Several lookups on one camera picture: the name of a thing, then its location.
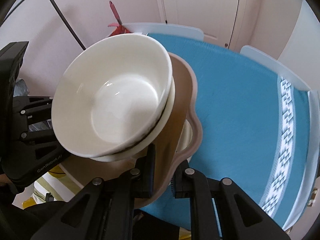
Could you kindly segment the cream bowl far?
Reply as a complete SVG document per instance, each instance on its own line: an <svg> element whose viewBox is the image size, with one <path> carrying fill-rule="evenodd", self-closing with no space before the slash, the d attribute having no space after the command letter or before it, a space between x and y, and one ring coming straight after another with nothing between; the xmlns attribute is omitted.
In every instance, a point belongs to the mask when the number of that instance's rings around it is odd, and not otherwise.
<svg viewBox="0 0 320 240"><path fill-rule="evenodd" d="M114 161L120 161L120 160L131 158L135 154L141 152L144 148L149 146L161 133L162 129L164 128L167 121L169 120L169 117L171 115L171 112L174 106L174 101L175 101L175 81L174 81L174 78L172 78L170 92L168 95L166 106L164 107L164 110L160 119L158 120L155 127L150 131L150 133L143 140L141 140L137 145L129 148L128 150L124 150L123 152L118 152L115 154L106 155L102 157L91 158L91 159L95 161L100 161L100 162L114 162Z"/></svg>

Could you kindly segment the small white plate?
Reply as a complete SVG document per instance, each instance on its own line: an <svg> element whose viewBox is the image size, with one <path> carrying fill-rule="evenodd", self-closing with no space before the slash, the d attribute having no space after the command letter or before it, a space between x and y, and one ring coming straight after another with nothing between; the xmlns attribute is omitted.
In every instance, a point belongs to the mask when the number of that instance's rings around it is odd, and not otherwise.
<svg viewBox="0 0 320 240"><path fill-rule="evenodd" d="M176 153L180 153L185 149L190 151L193 140L193 128L188 120L185 120L180 139L176 148Z"/></svg>

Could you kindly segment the cream bowl near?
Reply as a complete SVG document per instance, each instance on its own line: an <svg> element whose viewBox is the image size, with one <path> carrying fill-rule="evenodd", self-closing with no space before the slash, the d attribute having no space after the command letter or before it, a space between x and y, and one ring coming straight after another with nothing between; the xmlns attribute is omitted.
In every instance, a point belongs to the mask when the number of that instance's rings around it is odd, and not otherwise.
<svg viewBox="0 0 320 240"><path fill-rule="evenodd" d="M141 141L156 125L172 84L169 53L140 34L105 38L64 72L52 103L52 124L70 153L96 158Z"/></svg>

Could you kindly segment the white door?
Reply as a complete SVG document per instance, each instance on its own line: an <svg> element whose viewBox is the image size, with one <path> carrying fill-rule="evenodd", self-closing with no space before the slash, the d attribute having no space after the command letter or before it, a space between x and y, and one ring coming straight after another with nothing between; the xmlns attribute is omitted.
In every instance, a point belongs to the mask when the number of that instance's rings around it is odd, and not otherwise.
<svg viewBox="0 0 320 240"><path fill-rule="evenodd" d="M162 23L199 28L204 41L236 49L246 0L157 0L157 5Z"/></svg>

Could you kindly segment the beige handled tray dish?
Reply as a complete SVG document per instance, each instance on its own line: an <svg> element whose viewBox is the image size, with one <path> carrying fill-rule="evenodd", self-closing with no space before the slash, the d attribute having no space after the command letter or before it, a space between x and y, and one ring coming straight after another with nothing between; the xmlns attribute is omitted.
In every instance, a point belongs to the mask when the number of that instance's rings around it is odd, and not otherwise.
<svg viewBox="0 0 320 240"><path fill-rule="evenodd" d="M152 196L148 199L137 198L135 207L138 209L151 204L164 193L178 165L191 157L202 141L202 126L195 112L197 96L195 73L184 59L173 53L169 55L175 81L174 106L169 120L153 141L156 156ZM189 152L185 149L176 153L185 120L188 120L193 128L192 146ZM71 191L69 195L63 197L63 200L69 201L95 177L101 177L104 180L119 177L123 172L133 168L136 160L144 155L146 155L146 148L131 158L114 162L100 162L71 155L59 165L65 173L60 181L65 189Z"/></svg>

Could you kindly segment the black metal rack pole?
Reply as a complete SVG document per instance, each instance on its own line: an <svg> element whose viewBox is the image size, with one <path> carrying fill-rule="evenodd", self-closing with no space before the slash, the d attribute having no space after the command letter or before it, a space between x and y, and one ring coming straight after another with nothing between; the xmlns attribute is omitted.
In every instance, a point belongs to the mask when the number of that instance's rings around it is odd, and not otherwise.
<svg viewBox="0 0 320 240"><path fill-rule="evenodd" d="M1 32L5 36L2 44L11 42L15 38L28 38L35 41L36 35L43 35L45 40L53 37L54 32L61 31L66 35L66 41L81 50L85 45L70 24L65 24L62 19L62 11L56 11L58 7L54 0L5 0L1 2L5 8L1 9Z"/></svg>

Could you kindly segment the teal tablecloth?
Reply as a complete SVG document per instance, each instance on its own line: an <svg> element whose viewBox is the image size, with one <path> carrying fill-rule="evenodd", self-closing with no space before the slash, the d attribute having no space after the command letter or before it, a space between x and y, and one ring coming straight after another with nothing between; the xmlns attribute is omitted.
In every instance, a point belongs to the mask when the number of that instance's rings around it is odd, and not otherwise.
<svg viewBox="0 0 320 240"><path fill-rule="evenodd" d="M174 35L152 33L184 59L198 83L203 128L190 167L208 178L231 178L283 229L302 216L316 169L307 169L309 94L241 54Z"/></svg>

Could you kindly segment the cream bowl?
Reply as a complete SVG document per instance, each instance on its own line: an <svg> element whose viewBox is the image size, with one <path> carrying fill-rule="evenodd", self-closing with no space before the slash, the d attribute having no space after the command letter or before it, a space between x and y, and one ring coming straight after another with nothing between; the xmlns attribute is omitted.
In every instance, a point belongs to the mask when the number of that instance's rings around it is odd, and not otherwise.
<svg viewBox="0 0 320 240"><path fill-rule="evenodd" d="M141 141L156 125L172 84L169 53L140 34L105 38L64 72L52 103L52 124L70 153L96 158Z"/></svg>
<svg viewBox="0 0 320 240"><path fill-rule="evenodd" d="M158 120L155 127L150 131L150 133L143 140L141 140L137 145L129 148L128 150L124 150L123 152L118 152L115 154L106 155L102 157L91 158L91 159L95 161L100 161L100 162L114 162L114 161L120 161L120 160L131 158L135 154L141 152L144 148L149 146L161 133L162 129L164 128L167 121L169 120L169 117L171 115L171 112L174 106L174 101L175 101L175 81L174 81L174 78L172 78L170 92L168 95L166 106L164 107L164 110L160 119Z"/></svg>

